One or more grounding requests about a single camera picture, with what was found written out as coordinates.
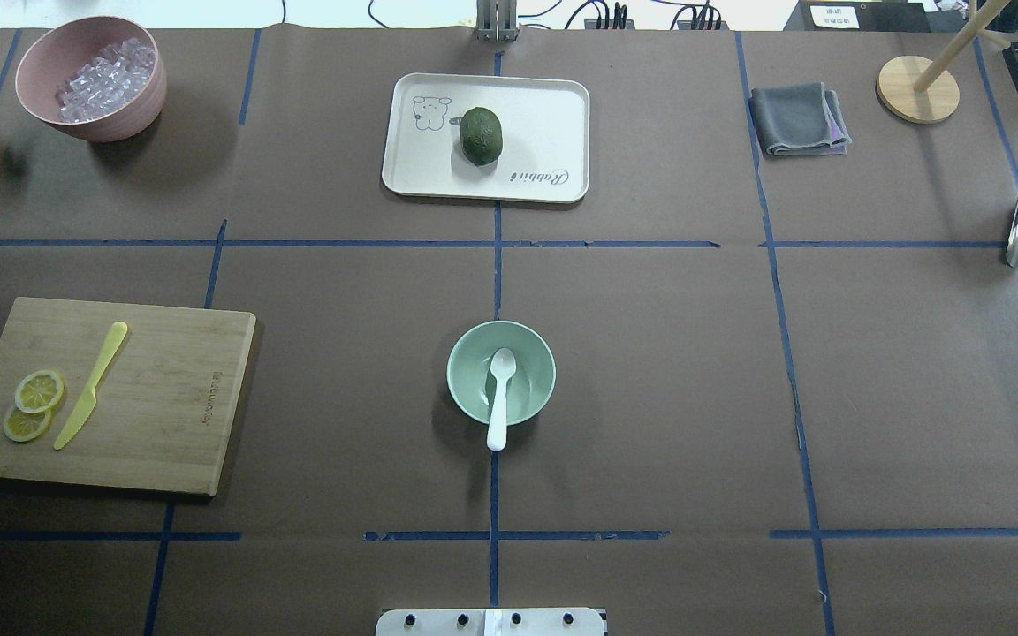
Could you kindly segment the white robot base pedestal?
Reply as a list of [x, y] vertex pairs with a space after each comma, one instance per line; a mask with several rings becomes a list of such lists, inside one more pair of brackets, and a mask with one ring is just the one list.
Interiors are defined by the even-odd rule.
[[376, 635], [607, 635], [606, 612], [593, 608], [387, 610]]

